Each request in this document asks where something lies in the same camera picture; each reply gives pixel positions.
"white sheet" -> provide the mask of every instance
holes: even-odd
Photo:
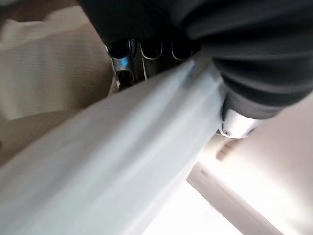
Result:
[[[140,234],[220,126],[220,84],[197,55],[43,136],[0,170],[0,234]]]

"beige fabric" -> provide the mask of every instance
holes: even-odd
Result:
[[[112,81],[105,46],[79,6],[43,22],[8,20],[0,33],[0,71],[7,120],[85,108],[105,98]]]
[[[19,118],[0,126],[0,167],[30,143],[78,112],[79,110],[43,113]]]

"beige surface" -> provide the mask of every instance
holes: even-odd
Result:
[[[7,120],[85,108],[105,98],[112,81],[105,47],[78,6],[43,22],[7,21],[0,71],[0,110]]]

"white fabric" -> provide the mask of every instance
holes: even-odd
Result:
[[[137,235],[221,124],[210,60],[78,114],[0,170],[1,235]]]

